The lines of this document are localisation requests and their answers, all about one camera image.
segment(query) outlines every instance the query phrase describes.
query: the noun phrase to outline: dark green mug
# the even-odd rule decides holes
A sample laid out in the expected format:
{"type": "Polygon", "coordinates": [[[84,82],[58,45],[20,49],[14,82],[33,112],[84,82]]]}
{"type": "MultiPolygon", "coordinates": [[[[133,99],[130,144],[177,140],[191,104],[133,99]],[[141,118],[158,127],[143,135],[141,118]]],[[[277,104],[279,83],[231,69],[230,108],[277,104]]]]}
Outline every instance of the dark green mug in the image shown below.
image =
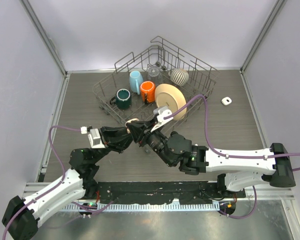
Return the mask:
{"type": "Polygon", "coordinates": [[[115,96],[110,99],[110,105],[116,105],[118,109],[125,110],[131,106],[132,99],[128,89],[119,89],[115,96]]]}

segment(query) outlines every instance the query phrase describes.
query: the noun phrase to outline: gray floor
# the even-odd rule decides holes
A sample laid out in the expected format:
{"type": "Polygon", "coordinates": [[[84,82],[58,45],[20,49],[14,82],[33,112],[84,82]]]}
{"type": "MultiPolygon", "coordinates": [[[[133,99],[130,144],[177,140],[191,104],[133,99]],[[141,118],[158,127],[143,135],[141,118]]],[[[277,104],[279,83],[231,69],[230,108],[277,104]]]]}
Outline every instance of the gray floor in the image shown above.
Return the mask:
{"type": "MultiPolygon", "coordinates": [[[[253,201],[239,201],[235,214],[246,215],[253,201]]],[[[258,201],[254,214],[230,219],[215,211],[102,213],[77,219],[59,212],[34,240],[293,240],[281,201],[258,201]]]]}
{"type": "MultiPolygon", "coordinates": [[[[80,128],[81,126],[115,127],[119,124],[99,108],[92,92],[93,85],[108,73],[71,74],[66,91],[59,125],[80,128]]],[[[238,70],[223,70],[212,95],[208,99],[208,132],[216,148],[229,150],[261,149],[262,143],[250,108],[248,97],[238,70]],[[232,104],[223,106],[221,99],[230,97],[232,104]]],[[[206,145],[204,137],[204,107],[195,112],[177,131],[193,143],[206,145]]],[[[66,168],[70,152],[76,148],[89,147],[86,135],[58,129],[54,145],[66,168]]],[[[185,175],[177,167],[169,168],[153,152],[145,153],[132,144],[123,154],[111,152],[100,162],[98,181],[181,181],[215,180],[216,173],[198,176],[185,175]]],[[[57,159],[51,154],[45,182],[52,182],[61,175],[57,159]]]]}

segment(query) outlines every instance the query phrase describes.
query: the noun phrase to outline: cable connector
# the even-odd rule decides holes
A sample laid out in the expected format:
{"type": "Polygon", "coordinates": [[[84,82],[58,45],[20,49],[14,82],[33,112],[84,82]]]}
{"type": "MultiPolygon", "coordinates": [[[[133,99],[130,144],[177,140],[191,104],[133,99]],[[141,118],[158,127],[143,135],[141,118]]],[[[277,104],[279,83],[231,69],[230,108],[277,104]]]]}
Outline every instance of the cable connector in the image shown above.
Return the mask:
{"type": "Polygon", "coordinates": [[[88,133],[88,129],[86,126],[82,126],[81,128],[81,134],[87,134],[88,133]]]}

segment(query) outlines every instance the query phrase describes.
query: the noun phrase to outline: white small object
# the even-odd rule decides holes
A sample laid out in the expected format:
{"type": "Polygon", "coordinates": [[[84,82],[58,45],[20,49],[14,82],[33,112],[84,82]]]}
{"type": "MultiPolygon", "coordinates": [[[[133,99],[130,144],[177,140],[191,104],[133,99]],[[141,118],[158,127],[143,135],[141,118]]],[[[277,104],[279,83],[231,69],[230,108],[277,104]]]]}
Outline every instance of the white small object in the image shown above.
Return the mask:
{"type": "Polygon", "coordinates": [[[227,106],[227,105],[229,105],[230,103],[232,103],[232,100],[231,100],[230,97],[226,96],[225,98],[223,98],[223,99],[221,100],[221,102],[222,102],[223,105],[227,106]]]}
{"type": "Polygon", "coordinates": [[[154,125],[154,127],[151,129],[151,133],[154,131],[154,130],[157,130],[159,128],[161,128],[163,125],[165,125],[166,123],[170,122],[172,119],[174,119],[174,117],[170,117],[168,119],[164,119],[164,117],[168,117],[172,114],[171,110],[168,109],[167,106],[162,106],[162,107],[159,107],[159,108],[156,108],[154,111],[153,111],[154,114],[156,113],[159,113],[159,115],[156,117],[158,123],[156,125],[154,125]]]}
{"type": "Polygon", "coordinates": [[[86,126],[82,126],[81,127],[81,134],[87,134],[87,133],[88,133],[87,127],[86,126]]]}
{"type": "Polygon", "coordinates": [[[132,118],[132,119],[130,119],[130,120],[128,120],[128,121],[125,122],[126,132],[127,132],[128,134],[130,134],[130,130],[129,130],[129,128],[127,127],[127,123],[131,123],[132,121],[139,121],[139,118],[132,118]]]}

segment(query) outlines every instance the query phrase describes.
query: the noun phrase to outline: wire dish rack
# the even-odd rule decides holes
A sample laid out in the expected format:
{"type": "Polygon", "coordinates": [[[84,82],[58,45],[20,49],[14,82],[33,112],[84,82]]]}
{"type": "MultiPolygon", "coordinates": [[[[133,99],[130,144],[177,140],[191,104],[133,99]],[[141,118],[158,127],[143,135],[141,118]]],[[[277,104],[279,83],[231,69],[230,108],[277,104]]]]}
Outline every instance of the wire dish rack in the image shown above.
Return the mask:
{"type": "MultiPolygon", "coordinates": [[[[140,95],[130,89],[129,76],[132,71],[139,71],[147,81],[148,68],[154,65],[160,66],[162,71],[163,83],[177,87],[188,102],[197,94],[203,94],[206,98],[211,96],[216,79],[220,72],[198,59],[187,51],[157,36],[150,41],[151,45],[135,55],[130,52],[114,64],[114,72],[93,86],[93,93],[100,102],[107,115],[112,116],[120,125],[124,126],[126,121],[138,118],[140,121],[148,121],[153,118],[153,111],[157,108],[156,103],[145,104],[140,95]],[[168,75],[170,69],[184,69],[189,73],[189,80],[184,86],[174,84],[168,75]],[[116,105],[110,105],[110,99],[115,96],[119,89],[129,89],[131,92],[132,104],[126,110],[119,109],[116,105]]],[[[183,119],[168,122],[162,132],[169,134],[200,108],[203,104],[202,99],[194,101],[188,108],[183,119]]]]}

